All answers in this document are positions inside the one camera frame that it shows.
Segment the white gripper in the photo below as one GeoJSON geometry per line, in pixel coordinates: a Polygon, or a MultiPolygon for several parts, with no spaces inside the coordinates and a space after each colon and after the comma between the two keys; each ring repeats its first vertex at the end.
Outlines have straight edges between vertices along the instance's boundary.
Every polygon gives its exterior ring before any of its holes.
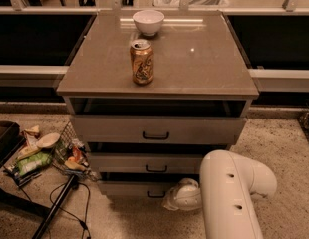
{"type": "Polygon", "coordinates": [[[182,179],[163,198],[162,206],[170,211],[192,211],[202,207],[199,184],[191,178],[182,179]]]}

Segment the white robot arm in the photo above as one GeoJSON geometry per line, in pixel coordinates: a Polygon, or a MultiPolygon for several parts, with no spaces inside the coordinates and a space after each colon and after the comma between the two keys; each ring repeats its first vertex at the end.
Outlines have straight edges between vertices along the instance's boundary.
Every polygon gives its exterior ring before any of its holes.
{"type": "Polygon", "coordinates": [[[203,211],[206,239],[263,239],[253,207],[277,189],[265,164],[228,150],[210,152],[200,166],[199,181],[182,179],[162,206],[168,210],[203,211]]]}

